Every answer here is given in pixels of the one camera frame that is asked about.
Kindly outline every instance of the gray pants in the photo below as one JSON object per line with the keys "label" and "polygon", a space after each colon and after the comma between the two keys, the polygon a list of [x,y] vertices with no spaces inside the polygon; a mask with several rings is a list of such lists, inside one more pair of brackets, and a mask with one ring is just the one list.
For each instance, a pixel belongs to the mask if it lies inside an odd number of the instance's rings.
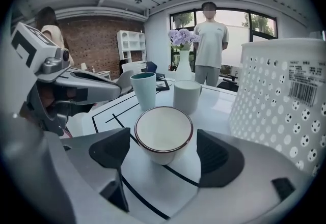
{"label": "gray pants", "polygon": [[196,66],[195,81],[206,84],[211,87],[216,87],[219,80],[220,68],[207,67],[207,66]]}

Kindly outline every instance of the white vase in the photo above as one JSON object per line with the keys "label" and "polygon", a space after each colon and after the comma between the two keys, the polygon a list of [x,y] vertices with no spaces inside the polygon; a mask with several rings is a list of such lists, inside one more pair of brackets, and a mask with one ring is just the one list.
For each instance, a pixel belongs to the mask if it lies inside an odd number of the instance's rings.
{"label": "white vase", "polygon": [[192,69],[189,64],[189,51],[181,50],[180,51],[180,61],[177,68],[177,73],[175,80],[191,80],[192,79]]}

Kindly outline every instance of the man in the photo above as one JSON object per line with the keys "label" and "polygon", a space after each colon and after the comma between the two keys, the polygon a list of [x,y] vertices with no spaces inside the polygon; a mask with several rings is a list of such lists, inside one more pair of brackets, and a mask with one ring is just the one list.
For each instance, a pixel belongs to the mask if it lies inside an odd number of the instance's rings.
{"label": "man", "polygon": [[200,43],[194,43],[197,50],[195,81],[216,87],[222,65],[222,51],[228,47],[228,28],[214,20],[216,5],[206,2],[202,5],[206,21],[197,24],[194,33],[199,35]]}

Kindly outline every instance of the white t-shirt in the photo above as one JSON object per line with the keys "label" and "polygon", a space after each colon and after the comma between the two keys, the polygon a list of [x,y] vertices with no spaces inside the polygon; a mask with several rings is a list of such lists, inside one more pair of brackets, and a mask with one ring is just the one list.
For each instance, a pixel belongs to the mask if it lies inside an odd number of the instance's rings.
{"label": "white t-shirt", "polygon": [[194,33],[200,36],[196,66],[221,68],[222,44],[229,42],[228,28],[219,22],[197,24]]}
{"label": "white t-shirt", "polygon": [[[61,33],[61,30],[60,30],[60,28],[59,28],[58,26],[54,26],[54,25],[45,25],[45,26],[42,28],[41,32],[43,33],[43,32],[45,32],[45,31],[50,32],[51,37],[52,37],[51,40],[52,40],[56,45],[58,45],[60,48],[65,48],[65,43],[64,43],[64,41],[63,41],[62,33]],[[71,66],[74,65],[74,61],[73,61],[71,55],[69,55],[69,64],[70,64]]]}

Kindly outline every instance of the tree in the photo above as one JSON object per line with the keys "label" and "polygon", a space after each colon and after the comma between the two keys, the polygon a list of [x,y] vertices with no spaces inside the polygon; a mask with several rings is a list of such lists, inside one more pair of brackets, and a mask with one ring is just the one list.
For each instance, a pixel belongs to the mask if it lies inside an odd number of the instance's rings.
{"label": "tree", "polygon": [[[243,22],[241,25],[244,27],[249,27],[248,13],[245,13],[244,16],[245,16],[244,18],[246,19],[246,21]],[[255,15],[255,14],[251,14],[251,22],[252,22],[253,30],[274,36],[273,29],[268,25],[268,18],[259,16],[259,15]]]}
{"label": "tree", "polygon": [[181,29],[188,25],[191,21],[193,21],[193,13],[183,13],[177,16],[173,16],[173,21],[175,23],[175,28],[176,29]]}

